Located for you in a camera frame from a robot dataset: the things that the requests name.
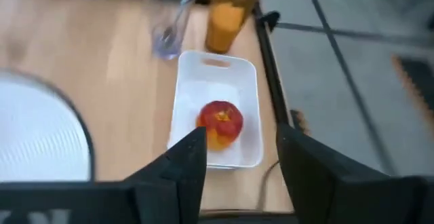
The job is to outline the black orange-edged floor mat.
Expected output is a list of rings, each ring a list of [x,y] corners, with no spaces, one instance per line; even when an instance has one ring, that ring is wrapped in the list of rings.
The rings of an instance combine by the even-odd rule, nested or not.
[[[434,71],[428,60],[409,56],[394,56],[392,63],[423,117],[434,127]]]

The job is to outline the clear plastic utensil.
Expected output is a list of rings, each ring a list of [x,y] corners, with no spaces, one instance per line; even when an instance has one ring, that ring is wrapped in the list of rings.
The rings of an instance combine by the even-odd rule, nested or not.
[[[172,23],[164,30],[161,40],[165,49],[171,48],[178,39],[180,29],[180,19],[183,17],[186,9],[191,5],[193,0],[180,0],[179,7]]]

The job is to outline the red apple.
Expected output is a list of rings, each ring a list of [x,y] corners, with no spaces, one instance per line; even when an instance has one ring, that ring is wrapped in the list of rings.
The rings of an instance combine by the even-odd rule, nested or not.
[[[222,151],[230,147],[243,128],[243,115],[232,103],[215,100],[206,104],[196,117],[196,126],[206,128],[210,151]]]

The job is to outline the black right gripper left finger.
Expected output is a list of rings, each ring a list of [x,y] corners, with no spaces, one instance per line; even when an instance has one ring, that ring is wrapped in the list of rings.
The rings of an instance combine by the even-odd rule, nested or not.
[[[0,184],[0,224],[197,224],[205,140],[196,128],[122,181]]]

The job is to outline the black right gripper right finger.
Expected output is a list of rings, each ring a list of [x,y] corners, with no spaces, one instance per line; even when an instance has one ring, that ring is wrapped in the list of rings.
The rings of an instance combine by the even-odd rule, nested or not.
[[[287,124],[276,146],[300,224],[434,224],[434,176],[389,176]]]

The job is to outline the clear drinking glass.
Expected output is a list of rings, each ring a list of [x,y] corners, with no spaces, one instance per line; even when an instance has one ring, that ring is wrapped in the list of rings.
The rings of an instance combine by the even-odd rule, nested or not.
[[[158,58],[171,60],[181,53],[194,1],[154,1],[149,6],[151,47]]]

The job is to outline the white round plate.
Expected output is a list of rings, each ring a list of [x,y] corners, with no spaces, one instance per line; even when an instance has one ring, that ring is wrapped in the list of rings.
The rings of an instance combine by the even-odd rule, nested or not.
[[[95,167],[72,100],[42,79],[0,69],[0,183],[93,181]]]

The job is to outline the white plastic tray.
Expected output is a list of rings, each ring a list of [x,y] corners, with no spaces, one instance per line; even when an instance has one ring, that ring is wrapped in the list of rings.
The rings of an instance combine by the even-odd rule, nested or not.
[[[178,59],[176,91],[167,148],[195,128],[200,110],[209,102],[234,104],[243,115],[235,142],[222,151],[208,150],[208,168],[258,166],[264,155],[255,66],[248,60],[189,50]]]

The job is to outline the black table frame rail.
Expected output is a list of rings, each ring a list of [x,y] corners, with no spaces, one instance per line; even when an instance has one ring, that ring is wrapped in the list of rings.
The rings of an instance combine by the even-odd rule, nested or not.
[[[277,26],[280,13],[271,11],[264,13],[258,1],[252,10],[254,26],[258,37],[264,73],[266,75],[271,104],[273,106],[274,118],[278,124],[289,124],[290,117],[281,87],[281,80],[277,70],[277,64],[273,47],[271,45],[270,34]]]

